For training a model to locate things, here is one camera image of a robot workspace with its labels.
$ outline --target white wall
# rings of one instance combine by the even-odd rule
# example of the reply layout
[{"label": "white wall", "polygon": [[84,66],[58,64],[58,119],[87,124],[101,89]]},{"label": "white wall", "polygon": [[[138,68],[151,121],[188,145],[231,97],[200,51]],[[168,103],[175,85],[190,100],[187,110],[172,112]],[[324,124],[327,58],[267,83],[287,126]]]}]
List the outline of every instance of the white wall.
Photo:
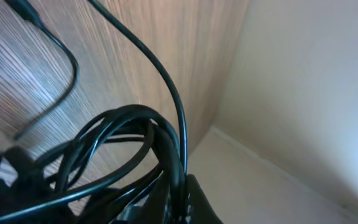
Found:
[{"label": "white wall", "polygon": [[225,224],[351,224],[358,220],[212,128],[189,160]]},{"label": "white wall", "polygon": [[358,214],[358,0],[251,0],[216,125]]}]

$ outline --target wooden surface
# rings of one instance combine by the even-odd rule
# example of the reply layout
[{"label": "wooden surface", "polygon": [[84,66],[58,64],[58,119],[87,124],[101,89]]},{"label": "wooden surface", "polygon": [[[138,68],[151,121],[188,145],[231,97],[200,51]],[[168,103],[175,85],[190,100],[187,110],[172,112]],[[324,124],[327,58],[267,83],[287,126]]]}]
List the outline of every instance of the wooden surface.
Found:
[{"label": "wooden surface", "polygon": [[[72,138],[100,112],[129,103],[151,106],[177,127],[172,98],[152,64],[86,0],[30,2],[80,64],[79,82],[68,100],[19,142],[34,157]],[[247,1],[102,3],[149,46],[172,76],[193,148],[214,116]],[[0,130],[13,135],[53,102],[70,78],[62,51],[0,0]],[[95,179],[111,172],[136,150],[136,144],[101,149],[86,176]],[[154,162],[144,161],[138,173]]]}]

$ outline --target black plug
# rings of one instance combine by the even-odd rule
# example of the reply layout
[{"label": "black plug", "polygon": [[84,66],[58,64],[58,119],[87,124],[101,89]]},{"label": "black plug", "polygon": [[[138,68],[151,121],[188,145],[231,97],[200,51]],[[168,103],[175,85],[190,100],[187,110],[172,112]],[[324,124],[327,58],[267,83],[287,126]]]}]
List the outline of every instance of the black plug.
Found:
[{"label": "black plug", "polygon": [[30,21],[36,27],[42,26],[42,21],[37,10],[27,0],[5,0],[24,20]]}]

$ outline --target wood grain panel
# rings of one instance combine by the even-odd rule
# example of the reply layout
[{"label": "wood grain panel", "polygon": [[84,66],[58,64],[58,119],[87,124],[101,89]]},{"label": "wood grain panel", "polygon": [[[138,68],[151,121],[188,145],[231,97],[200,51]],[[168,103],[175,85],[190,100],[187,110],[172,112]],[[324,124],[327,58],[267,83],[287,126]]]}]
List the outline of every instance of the wood grain panel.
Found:
[{"label": "wood grain panel", "polygon": [[[86,0],[32,0],[80,64],[78,86],[18,144],[34,157],[72,138],[92,117],[129,103],[155,108],[177,127],[168,89],[152,64]],[[247,0],[112,0],[103,4],[156,54],[183,100],[193,148],[211,124]],[[0,0],[0,130],[13,135],[71,78],[68,59]],[[138,145],[102,148],[83,181],[111,172]],[[131,181],[155,163],[149,156]],[[3,170],[8,176],[9,169]]]}]

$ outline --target white ceiling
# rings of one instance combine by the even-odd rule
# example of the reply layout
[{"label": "white ceiling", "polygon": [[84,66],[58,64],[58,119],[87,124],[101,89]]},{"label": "white ceiling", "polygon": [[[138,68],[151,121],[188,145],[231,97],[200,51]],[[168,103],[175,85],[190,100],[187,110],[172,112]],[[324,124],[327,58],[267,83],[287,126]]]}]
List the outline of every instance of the white ceiling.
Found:
[{"label": "white ceiling", "polygon": [[216,123],[358,214],[358,0],[251,0]]}]

